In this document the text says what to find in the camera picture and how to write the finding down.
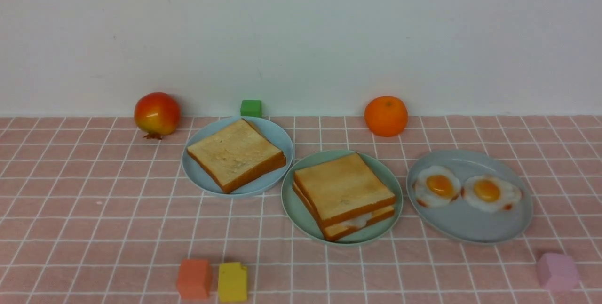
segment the yellow block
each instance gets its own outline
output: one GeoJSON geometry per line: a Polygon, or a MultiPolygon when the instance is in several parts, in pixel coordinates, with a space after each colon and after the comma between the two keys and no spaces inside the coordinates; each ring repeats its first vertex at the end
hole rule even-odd
{"type": "Polygon", "coordinates": [[[240,262],[221,263],[217,279],[220,302],[244,302],[247,300],[247,267],[240,262]]]}

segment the egg yolk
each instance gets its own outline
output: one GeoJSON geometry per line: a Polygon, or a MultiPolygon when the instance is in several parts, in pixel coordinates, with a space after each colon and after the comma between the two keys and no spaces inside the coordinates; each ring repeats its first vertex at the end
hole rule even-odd
{"type": "Polygon", "coordinates": [[[487,179],[479,180],[475,183],[475,194],[477,197],[491,203],[499,199],[499,188],[494,182],[487,179]]]}
{"type": "Polygon", "coordinates": [[[426,186],[443,198],[451,198],[453,196],[453,184],[449,178],[443,175],[428,176],[426,186]]]}

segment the green block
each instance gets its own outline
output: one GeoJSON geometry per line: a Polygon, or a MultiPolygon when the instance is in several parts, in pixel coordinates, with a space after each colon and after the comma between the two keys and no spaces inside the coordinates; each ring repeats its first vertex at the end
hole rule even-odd
{"type": "Polygon", "coordinates": [[[261,100],[243,100],[240,106],[240,115],[261,118],[261,100]]]}

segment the plate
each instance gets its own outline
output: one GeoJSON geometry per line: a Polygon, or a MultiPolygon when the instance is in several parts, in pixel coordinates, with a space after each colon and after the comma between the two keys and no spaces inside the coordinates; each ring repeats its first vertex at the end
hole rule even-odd
{"type": "Polygon", "coordinates": [[[283,128],[263,118],[241,116],[225,118],[205,126],[194,136],[190,137],[186,143],[186,147],[182,152],[182,167],[186,176],[200,189],[218,197],[228,198],[250,197],[252,195],[261,194],[270,188],[273,188],[273,186],[276,185],[280,179],[282,179],[288,168],[292,165],[295,152],[293,141],[283,128]],[[213,181],[213,179],[211,179],[211,177],[202,169],[202,167],[200,167],[200,165],[187,154],[186,147],[202,140],[205,137],[213,135],[215,132],[218,132],[222,128],[225,128],[241,118],[244,118],[248,122],[252,122],[254,125],[256,125],[262,134],[269,141],[271,141],[273,145],[277,146],[277,148],[284,152],[284,156],[286,157],[286,166],[271,171],[270,173],[266,173],[258,179],[255,179],[253,182],[245,184],[232,191],[230,194],[224,194],[222,189],[217,186],[217,183],[213,181]]]}
{"type": "Polygon", "coordinates": [[[395,175],[389,170],[383,163],[379,162],[375,158],[368,156],[367,154],[351,151],[351,150],[327,150],[316,152],[307,156],[297,162],[288,171],[282,182],[282,206],[284,206],[284,212],[293,221],[294,225],[308,237],[324,242],[325,244],[333,246],[358,246],[361,244],[367,244],[374,240],[379,239],[387,233],[398,221],[400,214],[402,213],[402,207],[404,205],[404,198],[402,197],[402,187],[400,186],[395,175]],[[349,236],[345,236],[336,242],[329,242],[324,239],[318,224],[311,216],[305,205],[297,194],[293,191],[293,172],[298,169],[311,167],[316,164],[329,162],[340,157],[348,156],[349,154],[358,153],[364,162],[370,167],[372,172],[397,196],[397,203],[395,203],[395,214],[392,218],[388,218],[374,225],[370,225],[364,229],[361,229],[349,236]]]}
{"type": "Polygon", "coordinates": [[[445,236],[474,244],[492,245],[513,240],[531,224],[533,199],[525,183],[504,163],[481,152],[441,150],[419,158],[408,172],[406,188],[419,216],[445,236]],[[412,184],[418,173],[431,165],[450,169],[461,184],[473,176],[490,174],[514,184],[523,191],[523,199],[510,211],[482,212],[459,198],[442,208],[425,208],[416,202],[412,184]]]}

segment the toast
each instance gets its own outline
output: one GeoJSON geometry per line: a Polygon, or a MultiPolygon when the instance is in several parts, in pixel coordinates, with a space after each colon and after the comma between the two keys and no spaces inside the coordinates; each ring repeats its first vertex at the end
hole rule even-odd
{"type": "Polygon", "coordinates": [[[393,206],[397,201],[357,152],[296,170],[293,180],[323,227],[393,206]]]}
{"type": "Polygon", "coordinates": [[[241,118],[186,148],[225,193],[286,166],[284,152],[241,118]]]}
{"type": "Polygon", "coordinates": [[[316,210],[312,208],[307,197],[303,195],[295,182],[293,182],[293,191],[295,194],[297,194],[299,199],[301,199],[303,205],[305,205],[305,208],[307,208],[311,216],[316,221],[316,224],[318,224],[318,227],[320,228],[325,240],[328,240],[329,242],[340,240],[341,238],[351,235],[352,233],[355,233],[364,227],[368,227],[378,223],[379,221],[391,218],[395,214],[395,208],[391,205],[388,205],[384,208],[370,212],[369,214],[363,214],[350,220],[324,227],[320,221],[320,218],[316,214],[316,210]]]}

